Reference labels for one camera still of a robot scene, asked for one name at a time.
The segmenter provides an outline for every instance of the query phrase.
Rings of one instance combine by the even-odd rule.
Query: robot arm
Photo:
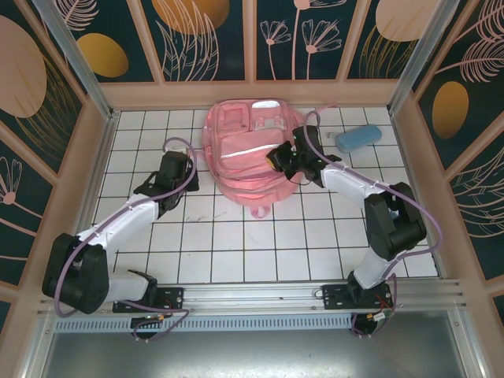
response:
[[[63,281],[61,302],[83,313],[93,313],[104,302],[129,300],[152,306],[158,292],[156,279],[135,270],[109,273],[109,266],[115,261],[115,253],[126,240],[174,209],[185,191],[199,189],[196,174],[184,191],[163,199],[148,200],[179,187],[189,177],[192,164],[186,154],[167,151],[161,159],[159,171],[152,172],[115,213],[75,236],[59,235],[51,250],[43,293],[54,297],[57,280],[69,255],[83,240],[94,234],[94,238],[77,255]],[[139,206],[132,206],[140,200],[146,201]],[[120,214],[123,208],[129,208],[129,211]],[[110,223],[97,232],[105,222]]]
[[[323,154],[317,128],[307,126],[307,131],[312,144]],[[362,297],[370,294],[366,291],[371,292],[384,282],[384,274],[394,261],[425,238],[424,222],[415,207],[351,174],[350,167],[340,158],[327,156],[331,161],[338,161],[341,169],[320,160],[309,147],[303,128],[295,129],[294,141],[294,149],[287,141],[269,153],[267,158],[273,169],[284,172],[288,179],[297,172],[303,172],[306,179],[345,195],[364,210],[369,251],[348,276],[346,286],[352,302],[358,306]],[[413,198],[410,186],[405,183],[386,186]]]

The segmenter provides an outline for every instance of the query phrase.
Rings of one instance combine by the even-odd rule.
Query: flower illustration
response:
[[[298,35],[298,22],[299,13],[302,10],[313,9],[313,8],[330,8],[332,6],[342,6],[347,0],[294,0],[294,6],[296,10],[296,18],[294,21],[294,38],[292,43],[292,60],[291,60],[291,70],[292,79],[296,79],[296,40]]]
[[[273,60],[271,58],[271,46],[277,43],[284,43],[291,40],[291,33],[287,33],[288,29],[285,25],[285,20],[283,21],[273,21],[271,25],[268,21],[262,21],[261,33],[265,37],[266,44],[268,45],[268,55],[269,55],[269,66],[271,67],[271,73],[273,79],[276,80],[275,69],[273,68]]]
[[[322,0],[294,0],[294,5],[299,10],[306,10],[309,8],[329,8],[331,6],[341,6],[347,0],[336,0],[324,2]]]
[[[5,157],[0,157],[0,203],[12,205],[16,201],[16,191],[21,180],[23,165],[13,159],[11,168]]]
[[[12,160],[12,163],[9,167],[9,162],[7,161],[7,159],[3,156],[0,157],[0,205],[15,205],[26,213],[29,213],[38,218],[42,218],[41,215],[27,209],[26,207],[16,202],[16,192],[19,187],[22,171],[23,165],[16,159]],[[26,228],[23,228],[2,218],[0,218],[0,224],[4,224],[5,226],[11,227],[30,236],[36,235],[35,232],[27,230]]]
[[[337,50],[341,47],[341,39],[337,28],[338,21],[320,21],[313,30],[313,20],[302,23],[302,37],[305,40],[308,61],[306,63],[306,79],[309,80],[309,61],[312,54]]]

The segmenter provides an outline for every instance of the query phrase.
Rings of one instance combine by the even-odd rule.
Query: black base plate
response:
[[[381,303],[376,295],[379,295],[385,303],[392,307],[391,289],[386,283],[364,290],[358,305],[352,300],[345,283],[322,287],[325,309],[380,309]]]
[[[146,306],[142,301],[137,301],[139,305]],[[157,297],[154,304],[149,307],[154,307],[156,309],[181,309],[183,305],[183,287],[160,287],[157,290]],[[125,305],[121,302],[115,302],[112,308],[113,313],[146,313],[144,309],[137,309],[136,307],[131,307]]]

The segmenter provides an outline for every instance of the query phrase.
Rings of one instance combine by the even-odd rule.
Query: white tiled floor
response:
[[[201,148],[206,114],[203,109],[123,112],[94,222],[124,204],[159,168],[167,137],[179,136]],[[326,154],[375,180],[408,182],[385,108],[326,109],[321,123]],[[367,123],[379,125],[382,139],[351,154],[339,152],[335,134]],[[116,271],[138,269],[161,284],[339,280],[364,257],[368,242],[362,211],[342,195],[310,183],[276,203],[264,220],[255,220],[215,188],[202,159],[197,166],[200,191],[187,194],[174,210],[132,236],[110,261]],[[400,277],[437,276],[430,254],[407,258],[394,271]]]

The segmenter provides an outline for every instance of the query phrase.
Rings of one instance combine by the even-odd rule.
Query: pink fabric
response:
[[[304,116],[287,103],[254,108],[268,100],[229,100],[209,111],[202,132],[202,145],[209,170],[223,195],[251,208],[253,217],[266,217],[274,202],[291,195],[301,175],[291,181],[274,172],[266,155],[292,140],[292,131]]]

